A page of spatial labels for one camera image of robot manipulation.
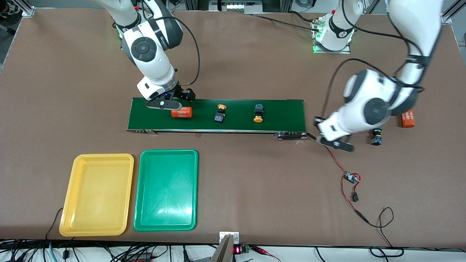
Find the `table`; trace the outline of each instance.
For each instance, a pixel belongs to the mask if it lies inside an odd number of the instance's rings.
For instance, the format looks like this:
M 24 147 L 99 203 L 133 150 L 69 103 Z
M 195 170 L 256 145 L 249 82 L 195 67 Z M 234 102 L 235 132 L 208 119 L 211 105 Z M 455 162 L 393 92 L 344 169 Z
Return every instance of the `table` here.
M 201 52 L 197 98 L 304 99 L 308 131 L 316 134 L 331 74 L 349 57 L 393 72 L 404 60 L 397 39 L 357 32 L 350 55 L 313 54 L 309 31 L 237 13 L 176 12 L 196 35 Z M 305 25 L 292 14 L 272 17 Z M 131 64 L 103 9 L 38 9 L 25 18 L 0 74 L 0 235 L 44 238 L 63 206 L 73 159 L 84 153 L 135 156 L 130 217 L 120 241 L 216 243 L 219 231 L 240 240 L 280 245 L 385 245 L 376 228 L 357 217 L 340 194 L 341 170 L 314 141 L 276 141 L 271 135 L 125 131 L 136 83 Z M 361 27 L 395 33 L 384 15 L 363 15 Z M 181 82 L 196 72 L 196 52 L 185 31 L 167 51 Z M 328 112 L 342 105 L 344 67 Z M 452 28 L 443 26 L 437 53 L 414 108 L 417 126 L 383 126 L 382 146 L 353 136 L 354 153 L 335 152 L 362 175 L 355 203 L 372 223 L 383 207 L 395 220 L 384 233 L 396 246 L 466 246 L 466 71 Z M 197 226 L 188 232 L 140 233 L 132 227 L 138 159 L 157 148 L 199 152 Z M 350 183 L 345 190 L 350 192 Z M 58 223 L 50 238 L 62 238 Z

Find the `orange cylinder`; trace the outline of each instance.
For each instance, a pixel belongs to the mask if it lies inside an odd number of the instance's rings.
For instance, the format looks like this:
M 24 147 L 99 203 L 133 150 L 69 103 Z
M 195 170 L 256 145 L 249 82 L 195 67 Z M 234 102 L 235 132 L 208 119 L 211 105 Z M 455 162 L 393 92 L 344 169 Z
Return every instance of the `orange cylinder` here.
M 416 126 L 416 123 L 414 122 L 414 115 L 411 109 L 401 114 L 401 125 L 404 128 L 411 128 Z
M 171 117 L 190 118 L 192 117 L 192 108 L 182 107 L 180 110 L 172 110 Z

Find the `robotic arm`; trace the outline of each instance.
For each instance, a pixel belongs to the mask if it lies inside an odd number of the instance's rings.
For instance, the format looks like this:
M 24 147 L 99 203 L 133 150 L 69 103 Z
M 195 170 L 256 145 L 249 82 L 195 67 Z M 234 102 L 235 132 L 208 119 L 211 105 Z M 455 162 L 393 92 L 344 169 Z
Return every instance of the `robotic arm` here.
M 355 0 L 344 1 L 354 6 Z M 363 70 L 347 82 L 345 100 L 337 112 L 327 119 L 316 119 L 321 132 L 318 142 L 336 149 L 353 151 L 353 146 L 339 138 L 352 133 L 369 131 L 383 125 L 390 116 L 401 115 L 412 108 L 418 97 L 420 84 L 430 64 L 440 34 L 442 0 L 391 0 L 388 11 L 393 26 L 411 40 L 409 54 L 399 79 L 385 77 L 372 70 Z M 339 6 L 334 16 L 343 8 Z
M 170 18 L 172 15 L 165 5 L 160 0 L 147 0 L 145 3 L 153 17 L 145 19 L 143 11 L 136 11 L 131 0 L 94 1 L 113 17 L 119 32 L 123 33 L 123 50 L 144 75 L 137 88 L 147 100 L 146 106 L 179 110 L 182 105 L 173 98 L 194 101 L 196 95 L 191 89 L 180 87 L 176 71 L 164 52 L 178 46 L 183 38 L 179 22 Z

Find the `black cable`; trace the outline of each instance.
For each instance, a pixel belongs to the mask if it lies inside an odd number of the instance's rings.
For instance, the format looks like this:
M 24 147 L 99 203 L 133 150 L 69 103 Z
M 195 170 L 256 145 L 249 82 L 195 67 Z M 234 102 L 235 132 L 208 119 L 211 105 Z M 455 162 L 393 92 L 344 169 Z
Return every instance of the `black cable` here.
M 419 53 L 424 56 L 421 48 L 413 41 L 403 37 L 403 36 L 399 36 L 399 35 L 395 35 L 395 34 L 386 34 L 386 33 L 380 33 L 380 32 L 374 32 L 374 31 L 369 31 L 369 30 L 366 30 L 366 29 L 363 29 L 363 28 L 360 28 L 358 26 L 356 26 L 355 24 L 351 23 L 350 20 L 348 19 L 348 17 L 346 16 L 346 13 L 345 13 L 345 8 L 344 8 L 344 3 L 345 1 L 342 0 L 342 10 L 343 10 L 343 16 L 345 17 L 345 20 L 347 21 L 347 23 L 349 25 L 351 25 L 352 27 L 356 28 L 357 30 L 360 30 L 360 31 L 363 31 L 363 32 L 366 32 L 368 34 L 376 34 L 376 35 L 382 35 L 382 36 L 388 36 L 388 37 L 393 37 L 393 38 L 397 38 L 397 39 L 401 39 L 405 42 L 408 42 L 410 43 L 411 45 L 413 45 L 418 51 Z
M 75 238 L 75 237 L 72 237 L 72 238 L 66 243 L 66 245 L 65 245 L 65 251 L 64 251 L 63 253 L 67 253 L 67 254 L 69 255 L 69 253 L 68 253 L 68 245 L 69 245 L 69 243 L 70 243 L 74 238 Z
M 45 259 L 45 243 L 42 246 L 42 257 L 44 258 L 44 262 L 47 262 L 47 260 Z
M 382 253 L 382 254 L 381 254 L 381 255 L 376 255 L 376 254 L 374 253 L 373 249 L 377 249 L 377 250 L 380 251 L 380 253 Z M 384 252 L 381 248 L 379 248 L 379 247 L 370 247 L 370 248 L 369 248 L 369 252 L 370 252 L 371 255 L 373 255 L 374 257 L 378 257 L 378 258 L 384 258 L 386 262 L 389 262 L 389 261 L 388 261 L 388 258 L 389 258 L 389 257 L 401 257 L 401 256 L 404 255 L 404 249 L 403 249 L 403 248 L 400 248 L 400 249 L 397 249 L 397 250 L 401 250 L 401 253 L 398 254 L 398 255 L 387 255 L 387 254 L 385 254 L 385 252 Z
M 50 228 L 48 229 L 47 233 L 45 234 L 45 240 L 49 240 L 48 239 L 48 234 L 50 233 L 50 231 L 52 231 L 52 228 L 54 227 L 54 224 L 57 221 L 58 214 L 62 210 L 63 210 L 63 208 L 58 209 L 57 213 L 55 214 L 54 221 L 53 221 L 52 225 L 50 226 Z
M 167 251 L 168 251 L 168 246 L 166 246 L 166 247 L 167 247 L 167 249 L 165 249 L 165 251 L 164 251 L 164 252 L 162 252 L 160 255 L 156 255 L 156 256 L 154 256 L 154 258 L 161 257 L 163 254 L 167 253 Z
M 306 135 L 314 140 L 317 140 L 317 138 L 315 136 L 313 136 L 311 133 L 306 133 Z
M 309 22 L 309 23 L 312 23 L 312 21 L 315 20 L 315 19 L 307 19 L 307 18 L 305 18 L 304 16 L 302 16 L 300 13 L 298 13 L 296 11 L 289 11 L 289 13 L 290 14 L 296 14 L 297 16 L 299 16 L 299 18 L 301 18 L 302 20 L 304 20 L 306 22 Z
M 381 220 L 381 217 L 383 215 L 383 213 L 386 211 L 386 210 L 390 210 L 391 211 L 391 219 L 390 221 L 388 221 L 386 224 L 382 225 L 382 220 Z M 369 220 L 367 218 L 364 217 L 364 215 L 359 212 L 358 210 L 355 210 L 356 214 L 364 221 L 366 222 L 368 225 L 370 225 L 371 227 L 374 227 L 374 228 L 378 228 L 380 229 L 380 233 L 382 233 L 382 236 L 384 237 L 384 240 L 385 242 L 387 242 L 387 244 L 390 245 L 390 247 L 393 247 L 393 245 L 390 243 L 390 241 L 387 239 L 387 237 L 385 236 L 384 232 L 383 232 L 383 228 L 387 227 L 388 225 L 390 225 L 390 223 L 393 222 L 393 220 L 395 219 L 395 215 L 393 213 L 393 209 L 391 207 L 385 207 L 384 209 L 382 209 L 382 211 L 380 212 L 379 214 L 379 217 L 378 217 L 378 222 L 380 224 L 380 226 L 377 226 L 377 225 L 374 225 L 372 223 L 369 222 Z
M 39 246 L 36 247 L 36 249 L 34 249 L 34 252 L 32 252 L 32 255 L 31 257 L 27 260 L 27 262 L 31 262 L 32 261 L 32 258 L 34 257 L 35 253 L 39 250 Z
M 280 23 L 280 24 L 284 24 L 284 25 L 287 25 L 287 26 L 292 26 L 292 27 L 296 27 L 296 28 L 302 28 L 302 29 L 311 30 L 311 31 L 316 31 L 316 32 L 319 31 L 317 28 L 308 28 L 308 27 L 298 26 L 298 25 L 295 25 L 295 24 L 290 24 L 290 23 L 287 23 L 287 22 L 283 22 L 283 21 L 280 21 L 280 20 L 273 19 L 273 18 L 268 18 L 268 17 L 265 17 L 265 16 L 260 16 L 260 15 L 253 15 L 253 16 L 254 16 L 254 17 L 260 17 L 260 18 L 263 18 L 263 19 L 267 19 L 267 20 L 270 20 L 270 21 L 274 21 L 274 22 L 277 22 L 277 23 Z
M 319 258 L 322 260 L 322 262 L 326 262 L 326 261 L 324 260 L 324 258 L 322 258 L 322 255 L 321 255 L 320 252 L 319 252 L 319 248 L 318 248 L 318 247 L 315 247 L 315 250 L 317 251 L 317 254 L 319 255 Z
M 75 254 L 76 261 L 80 262 L 78 255 L 76 254 L 75 247 L 72 247 L 72 249 L 73 249 L 73 253 Z
M 332 90 L 332 86 L 333 86 L 333 82 L 335 80 L 335 77 L 336 75 L 338 74 L 338 71 L 340 71 L 340 69 L 343 67 L 344 64 L 346 64 L 347 62 L 349 61 L 358 61 L 358 62 L 361 62 L 365 65 L 368 65 L 369 67 L 375 69 L 378 73 L 380 73 L 381 75 L 387 77 L 389 80 L 391 80 L 392 82 L 396 83 L 396 80 L 392 79 L 387 73 L 383 72 L 380 68 L 376 67 L 375 65 L 367 62 L 367 61 L 364 61 L 362 59 L 358 59 L 358 58 L 350 58 L 350 59 L 346 59 L 345 61 L 341 62 L 337 68 L 335 69 L 335 72 L 333 73 L 332 77 L 330 78 L 330 83 L 329 83 L 329 87 L 327 88 L 327 94 L 325 95 L 325 100 L 324 100 L 324 103 L 323 103 L 323 106 L 322 106 L 322 112 L 321 112 L 321 118 L 324 118 L 325 117 L 325 111 L 327 109 L 327 104 L 329 102 L 329 98 L 330 98 L 330 92 Z M 405 87 L 412 87 L 412 88 L 415 88 L 415 89 L 419 89 L 418 92 L 422 92 L 424 90 L 423 87 L 421 86 L 415 86 L 415 85 L 410 85 L 410 84 L 404 84 Z
M 145 8 L 144 8 L 144 3 L 142 4 L 142 9 L 143 9 L 143 15 L 144 15 L 144 18 L 147 20 L 147 18 L 145 17 Z M 158 21 L 158 20 L 162 20 L 162 19 L 174 19 L 178 22 L 180 22 L 180 24 L 182 24 L 187 30 L 188 32 L 191 34 L 192 36 L 192 39 L 194 40 L 194 44 L 196 45 L 196 50 L 198 52 L 198 71 L 196 73 L 196 77 L 194 78 L 194 80 L 190 83 L 187 83 L 187 84 L 181 84 L 181 85 L 192 85 L 196 82 L 196 80 L 198 79 L 199 77 L 199 72 L 200 72 L 200 69 L 201 69 L 201 55 L 200 55 L 200 51 L 199 51 L 199 44 L 198 44 L 198 41 L 196 40 L 196 37 L 194 36 L 194 34 L 192 33 L 191 29 L 189 29 L 189 27 L 183 22 L 181 21 L 179 18 L 177 17 L 174 17 L 174 16 L 162 16 L 162 17 L 158 17 L 158 18 L 152 18 L 154 21 Z

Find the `metal bracket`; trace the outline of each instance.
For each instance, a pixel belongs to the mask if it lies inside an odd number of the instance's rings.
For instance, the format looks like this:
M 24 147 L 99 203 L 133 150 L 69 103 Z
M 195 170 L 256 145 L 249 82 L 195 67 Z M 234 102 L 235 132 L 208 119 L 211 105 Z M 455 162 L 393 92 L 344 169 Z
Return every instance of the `metal bracket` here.
M 308 135 L 306 132 L 284 132 L 279 131 L 274 134 L 279 141 L 282 140 L 306 140 Z
M 451 24 L 452 17 L 454 17 L 461 9 L 466 6 L 466 0 L 456 0 L 451 6 L 449 6 L 442 16 L 442 23 L 443 24 Z
M 451 25 L 452 24 L 452 19 L 451 18 L 444 17 L 442 13 L 440 13 L 440 17 L 442 19 L 442 24 L 443 25 Z
M 35 14 L 35 7 L 31 7 L 32 9 L 30 10 L 29 13 L 26 13 L 26 11 L 23 11 L 23 14 L 21 15 L 22 17 L 33 17 Z
M 31 6 L 26 0 L 13 0 L 13 2 L 23 11 L 23 17 L 32 17 L 35 7 Z
M 240 233 L 239 232 L 220 232 L 219 234 L 219 243 L 222 242 L 222 239 L 225 235 L 233 235 L 234 244 L 238 245 L 240 243 Z

